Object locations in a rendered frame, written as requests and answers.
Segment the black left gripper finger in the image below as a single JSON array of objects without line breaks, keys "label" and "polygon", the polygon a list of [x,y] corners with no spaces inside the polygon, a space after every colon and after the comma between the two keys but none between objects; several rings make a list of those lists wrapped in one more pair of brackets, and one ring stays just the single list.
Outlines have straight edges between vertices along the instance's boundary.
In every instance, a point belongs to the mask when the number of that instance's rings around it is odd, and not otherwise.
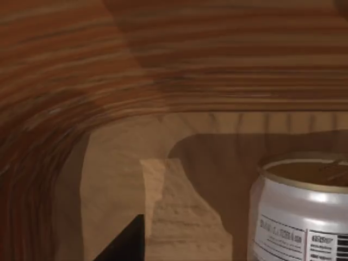
[{"label": "black left gripper finger", "polygon": [[93,261],[145,261],[145,216],[137,215]]}]

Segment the silver can with white label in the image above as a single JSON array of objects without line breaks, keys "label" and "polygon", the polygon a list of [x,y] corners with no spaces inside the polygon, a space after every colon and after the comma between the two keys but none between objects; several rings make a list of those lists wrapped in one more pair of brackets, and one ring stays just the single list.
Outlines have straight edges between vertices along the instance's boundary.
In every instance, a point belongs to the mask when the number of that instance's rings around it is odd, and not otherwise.
[{"label": "silver can with white label", "polygon": [[348,156],[262,160],[250,191],[247,261],[348,261]]}]

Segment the wooden cupboard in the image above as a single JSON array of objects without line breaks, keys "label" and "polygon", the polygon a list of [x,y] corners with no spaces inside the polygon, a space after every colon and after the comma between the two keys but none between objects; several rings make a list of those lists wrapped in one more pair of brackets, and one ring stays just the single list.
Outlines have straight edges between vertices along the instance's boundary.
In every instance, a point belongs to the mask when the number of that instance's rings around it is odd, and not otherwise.
[{"label": "wooden cupboard", "polygon": [[348,153],[348,0],[0,0],[0,261],[242,261],[266,154]]}]

